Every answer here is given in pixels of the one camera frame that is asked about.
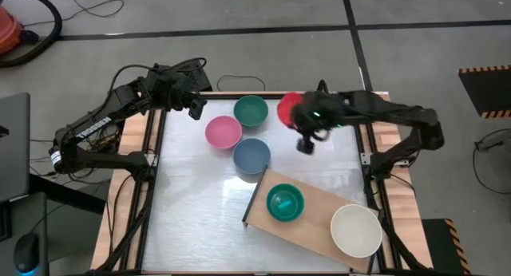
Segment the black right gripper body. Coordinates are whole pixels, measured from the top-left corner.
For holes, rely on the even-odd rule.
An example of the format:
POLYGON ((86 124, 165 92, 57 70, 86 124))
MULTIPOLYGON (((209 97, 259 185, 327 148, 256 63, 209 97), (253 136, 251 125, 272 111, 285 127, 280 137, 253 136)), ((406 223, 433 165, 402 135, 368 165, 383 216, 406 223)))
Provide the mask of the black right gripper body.
POLYGON ((291 122, 304 139, 326 139, 329 131, 343 126, 343 108, 332 95, 310 91, 291 108, 291 122))

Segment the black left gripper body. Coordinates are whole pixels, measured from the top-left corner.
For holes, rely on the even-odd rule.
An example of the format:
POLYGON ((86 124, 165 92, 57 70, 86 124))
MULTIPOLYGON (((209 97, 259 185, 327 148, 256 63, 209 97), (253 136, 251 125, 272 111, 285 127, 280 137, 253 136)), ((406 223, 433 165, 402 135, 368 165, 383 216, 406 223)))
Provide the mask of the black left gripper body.
POLYGON ((189 109, 193 100, 202 99, 194 82, 183 73, 164 70, 158 73, 157 107, 166 111, 189 109))

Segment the pink bowl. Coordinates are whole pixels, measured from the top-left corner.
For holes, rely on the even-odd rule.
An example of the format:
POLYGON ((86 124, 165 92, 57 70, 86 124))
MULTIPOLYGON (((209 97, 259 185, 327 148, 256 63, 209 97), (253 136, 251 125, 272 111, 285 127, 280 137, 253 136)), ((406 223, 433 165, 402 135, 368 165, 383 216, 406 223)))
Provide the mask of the pink bowl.
POLYGON ((231 116, 218 116, 207 124, 205 138, 214 148, 229 149, 237 145, 242 133, 238 120, 231 116))

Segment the red translucent bowl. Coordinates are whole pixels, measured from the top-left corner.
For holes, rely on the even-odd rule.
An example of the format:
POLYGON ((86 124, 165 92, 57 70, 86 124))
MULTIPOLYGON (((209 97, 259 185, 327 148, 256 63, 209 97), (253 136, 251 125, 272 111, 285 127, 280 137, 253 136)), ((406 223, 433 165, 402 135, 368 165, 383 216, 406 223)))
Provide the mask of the red translucent bowl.
POLYGON ((277 104, 277 116, 282 124, 287 127, 293 126, 294 122, 291 117, 292 109, 301 104, 303 101, 303 94, 296 92, 286 93, 277 104))

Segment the teal bowl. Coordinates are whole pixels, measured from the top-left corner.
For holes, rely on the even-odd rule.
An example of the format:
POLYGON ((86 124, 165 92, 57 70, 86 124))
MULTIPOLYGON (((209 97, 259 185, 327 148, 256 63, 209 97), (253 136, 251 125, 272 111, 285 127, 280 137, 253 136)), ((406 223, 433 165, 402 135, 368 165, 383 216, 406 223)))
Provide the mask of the teal bowl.
POLYGON ((255 95, 241 97, 234 105, 233 114, 238 122, 249 128, 260 126, 268 116, 266 101, 255 95))

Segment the blue bowl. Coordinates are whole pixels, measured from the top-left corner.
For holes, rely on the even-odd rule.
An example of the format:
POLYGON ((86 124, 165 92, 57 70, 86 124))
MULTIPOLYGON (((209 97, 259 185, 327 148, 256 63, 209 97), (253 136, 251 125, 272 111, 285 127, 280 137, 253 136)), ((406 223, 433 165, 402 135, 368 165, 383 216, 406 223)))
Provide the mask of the blue bowl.
POLYGON ((267 144, 256 138, 241 140, 234 148, 233 163, 248 175, 261 173, 271 162, 271 151, 267 144))

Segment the green translucent bowl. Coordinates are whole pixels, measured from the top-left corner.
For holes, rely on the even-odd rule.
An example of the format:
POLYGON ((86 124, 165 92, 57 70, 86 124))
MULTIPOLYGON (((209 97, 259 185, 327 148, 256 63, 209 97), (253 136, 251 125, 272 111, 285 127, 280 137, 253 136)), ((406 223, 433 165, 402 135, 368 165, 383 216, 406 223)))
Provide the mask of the green translucent bowl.
POLYGON ((296 186, 280 183, 267 193, 266 207, 270 216, 277 221, 292 222, 303 213, 304 197, 296 186))

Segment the white bowl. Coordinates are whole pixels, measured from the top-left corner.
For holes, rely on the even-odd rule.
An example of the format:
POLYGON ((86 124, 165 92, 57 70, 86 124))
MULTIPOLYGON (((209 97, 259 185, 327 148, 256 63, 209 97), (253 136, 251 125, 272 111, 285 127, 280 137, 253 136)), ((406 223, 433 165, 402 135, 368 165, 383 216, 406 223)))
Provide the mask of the white bowl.
POLYGON ((335 245, 353 258, 373 255, 382 244, 382 227, 374 212, 358 204, 340 207, 331 218, 335 245))

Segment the black hazard striped mat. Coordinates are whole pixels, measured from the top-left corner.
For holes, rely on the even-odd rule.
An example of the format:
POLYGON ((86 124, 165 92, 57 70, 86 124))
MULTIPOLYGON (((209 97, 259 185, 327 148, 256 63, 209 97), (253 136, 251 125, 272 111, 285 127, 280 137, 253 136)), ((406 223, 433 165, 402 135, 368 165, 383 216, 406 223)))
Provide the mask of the black hazard striped mat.
POLYGON ((468 259, 451 219, 423 219, 431 261, 436 271, 471 274, 468 259))
POLYGON ((511 118, 511 65, 459 69, 458 76, 480 118, 511 118))

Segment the grey laptop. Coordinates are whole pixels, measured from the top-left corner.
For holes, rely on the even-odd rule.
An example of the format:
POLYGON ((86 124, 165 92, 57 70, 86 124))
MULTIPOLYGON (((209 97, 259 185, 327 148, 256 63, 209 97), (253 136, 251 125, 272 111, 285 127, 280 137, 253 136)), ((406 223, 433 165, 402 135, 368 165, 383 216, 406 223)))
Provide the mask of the grey laptop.
POLYGON ((0 127, 9 132, 0 137, 0 203, 29 190, 30 95, 18 93, 0 99, 0 127))

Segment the orange vacuum cleaner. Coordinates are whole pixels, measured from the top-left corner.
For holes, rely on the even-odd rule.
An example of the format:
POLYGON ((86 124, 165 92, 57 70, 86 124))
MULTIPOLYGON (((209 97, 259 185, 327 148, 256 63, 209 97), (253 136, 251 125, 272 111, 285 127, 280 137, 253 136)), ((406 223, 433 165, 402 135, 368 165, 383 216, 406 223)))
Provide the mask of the orange vacuum cleaner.
POLYGON ((0 6, 0 55, 20 44, 22 26, 17 18, 0 6))

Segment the black computer mouse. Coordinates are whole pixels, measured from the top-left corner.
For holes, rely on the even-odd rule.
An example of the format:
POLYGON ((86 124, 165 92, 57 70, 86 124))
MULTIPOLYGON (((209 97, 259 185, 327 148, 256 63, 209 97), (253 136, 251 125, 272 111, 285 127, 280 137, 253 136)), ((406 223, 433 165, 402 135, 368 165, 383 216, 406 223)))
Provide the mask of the black computer mouse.
POLYGON ((33 272, 39 264, 39 239, 33 233, 24 234, 14 246, 14 266, 20 274, 33 272))

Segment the black table frame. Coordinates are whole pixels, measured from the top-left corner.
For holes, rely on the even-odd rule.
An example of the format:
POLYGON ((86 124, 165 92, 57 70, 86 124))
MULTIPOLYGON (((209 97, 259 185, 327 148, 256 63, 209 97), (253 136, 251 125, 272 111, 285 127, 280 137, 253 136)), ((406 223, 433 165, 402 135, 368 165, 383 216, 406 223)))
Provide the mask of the black table frame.
MULTIPOLYGON (((121 134, 120 153, 143 151, 150 156, 160 154, 166 116, 166 112, 157 111, 146 116, 137 114, 128 118, 121 134)), ((383 150, 400 141, 398 127, 394 124, 377 123, 370 127, 363 124, 354 128, 354 134, 360 153, 383 150)), ((431 268, 433 263, 426 243, 426 234, 416 197, 410 188, 409 169, 395 168, 393 173, 399 178, 372 185, 381 191, 374 197, 374 201, 383 215, 389 219, 389 224, 394 227, 410 253, 421 264, 431 268)), ((141 211, 144 201, 154 197, 152 184, 127 181, 125 180, 127 176, 128 173, 125 171, 113 173, 107 206, 101 220, 90 266, 92 270, 99 268, 107 260, 110 243, 117 245, 121 242, 129 226, 134 223, 137 214, 141 211)), ((148 215, 137 228, 131 243, 114 265, 114 270, 133 270, 141 267, 150 219, 151 216, 148 215)))

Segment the wooden shelf with black frame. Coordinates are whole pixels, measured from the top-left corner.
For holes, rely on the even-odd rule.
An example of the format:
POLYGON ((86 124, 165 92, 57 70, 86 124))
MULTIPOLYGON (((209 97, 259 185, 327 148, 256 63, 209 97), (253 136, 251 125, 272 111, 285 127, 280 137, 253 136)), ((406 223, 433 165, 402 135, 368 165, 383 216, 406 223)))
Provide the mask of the wooden shelf with black frame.
POLYGON ((255 186, 243 223, 340 262, 356 272, 366 273, 370 270, 370 258, 354 258, 343 253, 331 237, 334 213, 351 204, 349 199, 267 169, 255 186), (292 222, 280 222, 267 210, 268 193, 281 183, 297 187, 304 197, 303 212, 292 222))

